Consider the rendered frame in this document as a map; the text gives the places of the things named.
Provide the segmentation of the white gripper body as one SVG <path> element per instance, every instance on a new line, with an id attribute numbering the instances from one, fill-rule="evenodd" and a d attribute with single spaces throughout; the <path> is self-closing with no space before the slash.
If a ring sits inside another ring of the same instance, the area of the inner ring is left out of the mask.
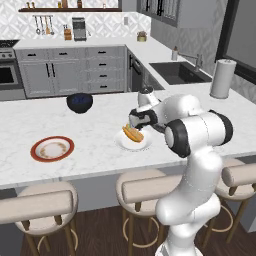
<path id="1" fill-rule="evenodd" d="M 143 119 L 139 117 L 139 113 L 136 109 L 132 109 L 129 113 L 129 125 L 131 128 L 141 130 L 143 127 Z"/>

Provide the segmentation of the orange sausage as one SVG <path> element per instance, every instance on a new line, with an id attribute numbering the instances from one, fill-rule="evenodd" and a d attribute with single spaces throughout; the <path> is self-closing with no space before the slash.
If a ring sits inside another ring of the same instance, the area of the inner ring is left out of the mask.
<path id="1" fill-rule="evenodd" d="M 127 134 L 133 136 L 133 137 L 139 137 L 140 133 L 135 128 L 125 127 L 124 130 Z"/>

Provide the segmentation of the white plate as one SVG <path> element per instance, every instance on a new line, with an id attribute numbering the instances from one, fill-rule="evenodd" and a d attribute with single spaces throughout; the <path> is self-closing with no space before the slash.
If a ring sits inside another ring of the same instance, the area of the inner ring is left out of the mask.
<path id="1" fill-rule="evenodd" d="M 153 142 L 151 133 L 142 130 L 141 133 L 144 136 L 144 139 L 141 142 L 134 142 L 131 139 L 129 139 L 123 130 L 120 130 L 114 138 L 114 141 L 117 146 L 124 150 L 128 151 L 141 151 L 141 150 L 146 150 Z"/>

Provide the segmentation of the dark blue bowl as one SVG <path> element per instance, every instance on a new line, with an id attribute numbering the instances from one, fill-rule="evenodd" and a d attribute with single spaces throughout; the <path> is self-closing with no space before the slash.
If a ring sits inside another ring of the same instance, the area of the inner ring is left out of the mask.
<path id="1" fill-rule="evenodd" d="M 93 97 L 87 93 L 75 93 L 66 98 L 67 106 L 77 114 L 86 113 L 93 105 Z"/>

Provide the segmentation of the red rimmed plate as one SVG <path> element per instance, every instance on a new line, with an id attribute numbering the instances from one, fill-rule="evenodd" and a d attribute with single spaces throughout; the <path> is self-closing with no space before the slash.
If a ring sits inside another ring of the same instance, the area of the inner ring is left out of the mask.
<path id="1" fill-rule="evenodd" d="M 50 136 L 36 142 L 31 157 L 39 162 L 55 162 L 68 157 L 74 150 L 74 142 L 65 136 Z"/>

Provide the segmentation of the black dishwasher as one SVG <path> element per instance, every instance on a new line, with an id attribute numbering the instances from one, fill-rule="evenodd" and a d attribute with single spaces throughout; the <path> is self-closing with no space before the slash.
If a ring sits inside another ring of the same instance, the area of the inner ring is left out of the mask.
<path id="1" fill-rule="evenodd" d="M 130 92 L 138 92 L 143 86 L 143 66 L 139 60 L 128 52 L 128 90 Z"/>

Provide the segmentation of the dark sink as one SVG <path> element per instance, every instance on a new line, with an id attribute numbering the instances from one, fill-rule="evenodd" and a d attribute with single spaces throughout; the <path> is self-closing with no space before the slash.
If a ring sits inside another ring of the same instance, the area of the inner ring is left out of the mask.
<path id="1" fill-rule="evenodd" d="M 192 84 L 211 82 L 212 78 L 188 62 L 151 63 L 151 67 L 169 84 Z"/>

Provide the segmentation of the beige bar stool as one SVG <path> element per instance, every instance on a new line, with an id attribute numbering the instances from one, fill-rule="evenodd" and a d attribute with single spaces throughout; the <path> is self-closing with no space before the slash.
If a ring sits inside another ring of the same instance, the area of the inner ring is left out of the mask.
<path id="1" fill-rule="evenodd" d="M 78 194 L 71 183 L 33 185 L 17 197 L 0 200 L 0 224 L 14 223 L 25 234 L 33 256 L 40 256 L 41 243 L 50 251 L 48 236 L 63 229 L 70 256 L 76 256 L 77 209 Z"/>
<path id="2" fill-rule="evenodd" d="M 225 159 L 224 168 L 215 193 L 221 203 L 225 200 L 236 201 L 240 202 L 240 206 L 235 217 L 232 217 L 231 212 L 222 206 L 230 216 L 230 224 L 227 228 L 222 230 L 215 229 L 216 217 L 213 217 L 205 225 L 207 230 L 202 243 L 203 248 L 206 247 L 212 232 L 227 232 L 226 242 L 229 243 L 231 241 L 249 200 L 256 195 L 256 163 L 245 164 L 238 159 Z"/>
<path id="3" fill-rule="evenodd" d="M 128 256 L 133 256 L 134 248 L 148 248 L 163 242 L 165 226 L 157 221 L 156 203 L 173 191 L 181 178 L 181 175 L 167 176 L 158 169 L 126 172 L 119 176 L 116 195 L 122 207 L 122 232 L 128 242 Z M 157 235 L 151 243 L 134 243 L 135 217 L 149 219 L 148 231 L 151 231 L 152 223 L 155 223 Z"/>

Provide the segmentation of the grey cupboard run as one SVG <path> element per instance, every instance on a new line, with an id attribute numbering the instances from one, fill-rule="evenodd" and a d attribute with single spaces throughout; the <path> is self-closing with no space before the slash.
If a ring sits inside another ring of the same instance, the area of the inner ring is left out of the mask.
<path id="1" fill-rule="evenodd" d="M 16 49 L 28 98 L 122 92 L 125 47 Z"/>

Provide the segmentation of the grey tap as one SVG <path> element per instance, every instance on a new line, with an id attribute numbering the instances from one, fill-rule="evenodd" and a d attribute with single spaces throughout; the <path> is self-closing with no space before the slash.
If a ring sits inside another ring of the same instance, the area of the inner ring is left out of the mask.
<path id="1" fill-rule="evenodd" d="M 203 65 L 203 56 L 202 56 L 202 54 L 197 54 L 196 56 L 193 56 L 193 55 L 189 55 L 189 54 L 186 54 L 186 53 L 179 52 L 178 55 L 180 55 L 182 57 L 188 57 L 188 58 L 195 59 L 196 60 L 195 72 L 199 72 L 200 69 L 202 68 L 202 65 Z"/>

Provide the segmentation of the white paper towel roll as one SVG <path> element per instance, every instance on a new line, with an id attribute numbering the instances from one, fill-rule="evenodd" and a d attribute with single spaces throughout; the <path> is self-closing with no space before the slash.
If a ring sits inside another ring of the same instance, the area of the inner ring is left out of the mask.
<path id="1" fill-rule="evenodd" d="M 226 99 L 236 68 L 236 62 L 230 59 L 220 59 L 216 62 L 210 95 L 216 99 Z"/>

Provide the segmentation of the wooden knife block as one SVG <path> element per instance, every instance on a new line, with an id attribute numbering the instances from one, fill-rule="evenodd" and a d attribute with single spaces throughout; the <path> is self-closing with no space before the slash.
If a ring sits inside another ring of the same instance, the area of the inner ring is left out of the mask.
<path id="1" fill-rule="evenodd" d="M 64 40 L 72 40 L 71 29 L 69 29 L 67 25 L 63 25 L 63 29 L 64 29 Z"/>

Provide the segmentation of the dark wooden shelf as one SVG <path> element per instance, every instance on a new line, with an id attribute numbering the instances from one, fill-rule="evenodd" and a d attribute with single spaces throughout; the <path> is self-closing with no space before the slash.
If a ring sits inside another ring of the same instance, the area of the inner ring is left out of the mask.
<path id="1" fill-rule="evenodd" d="M 122 12 L 121 8 L 21 8 L 18 12 Z"/>

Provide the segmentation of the steel oven with hob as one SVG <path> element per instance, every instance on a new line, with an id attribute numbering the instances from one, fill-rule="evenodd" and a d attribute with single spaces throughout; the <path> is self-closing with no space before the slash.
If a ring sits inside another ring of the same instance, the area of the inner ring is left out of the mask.
<path id="1" fill-rule="evenodd" d="M 24 86 L 14 51 L 19 39 L 0 40 L 0 101 L 24 100 Z"/>

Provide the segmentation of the black framed window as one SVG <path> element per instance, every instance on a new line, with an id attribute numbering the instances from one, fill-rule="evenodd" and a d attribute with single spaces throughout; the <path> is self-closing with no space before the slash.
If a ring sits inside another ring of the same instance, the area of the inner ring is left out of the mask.
<path id="1" fill-rule="evenodd" d="M 256 0 L 228 0 L 215 60 L 237 62 L 235 74 L 256 85 Z"/>

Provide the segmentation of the grey wall cupboards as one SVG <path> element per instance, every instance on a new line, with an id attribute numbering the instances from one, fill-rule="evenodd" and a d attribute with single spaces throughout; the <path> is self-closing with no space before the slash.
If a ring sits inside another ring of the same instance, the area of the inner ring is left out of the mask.
<path id="1" fill-rule="evenodd" d="M 176 28 L 208 28 L 217 0 L 137 0 L 137 11 Z"/>

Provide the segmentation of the rail with hanging tools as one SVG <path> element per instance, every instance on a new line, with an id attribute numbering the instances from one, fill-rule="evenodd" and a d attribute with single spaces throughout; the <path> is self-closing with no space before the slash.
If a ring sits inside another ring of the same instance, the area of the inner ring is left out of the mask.
<path id="1" fill-rule="evenodd" d="M 54 35 L 52 15 L 34 15 L 37 35 Z"/>

